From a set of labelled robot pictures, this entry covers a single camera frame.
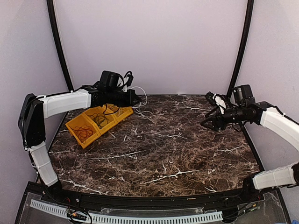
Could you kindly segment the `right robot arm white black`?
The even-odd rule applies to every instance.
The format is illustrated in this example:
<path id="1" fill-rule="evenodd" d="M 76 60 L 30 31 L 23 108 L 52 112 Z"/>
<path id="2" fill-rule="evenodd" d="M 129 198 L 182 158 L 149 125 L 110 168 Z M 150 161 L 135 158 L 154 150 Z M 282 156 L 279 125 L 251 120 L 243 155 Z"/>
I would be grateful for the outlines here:
<path id="1" fill-rule="evenodd" d="M 220 94 L 208 92 L 206 100 L 213 109 L 205 115 L 201 125 L 213 131 L 225 130 L 228 124 L 255 123 L 267 128 L 290 143 L 295 149 L 299 148 L 299 124 L 286 116 L 277 106 L 266 101 L 256 102 L 251 86 L 248 84 L 233 89 L 235 103 Z M 261 171 L 243 180 L 238 198 L 247 203 L 257 198 L 263 189 L 274 187 L 295 187 L 299 184 L 299 164 Z"/>

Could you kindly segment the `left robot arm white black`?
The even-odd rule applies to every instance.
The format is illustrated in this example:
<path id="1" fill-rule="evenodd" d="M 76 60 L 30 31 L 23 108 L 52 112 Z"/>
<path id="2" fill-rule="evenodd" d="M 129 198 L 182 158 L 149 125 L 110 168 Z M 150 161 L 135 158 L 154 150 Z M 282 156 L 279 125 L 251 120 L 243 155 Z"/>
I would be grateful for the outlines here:
<path id="1" fill-rule="evenodd" d="M 64 112 L 107 104 L 119 108 L 135 106 L 142 100 L 130 88 L 133 79 L 131 71 L 122 77 L 105 70 L 93 85 L 83 85 L 74 91 L 48 96 L 31 93 L 25 97 L 18 119 L 23 147 L 41 178 L 45 192 L 55 203 L 63 203 L 66 193 L 50 161 L 44 121 Z"/>

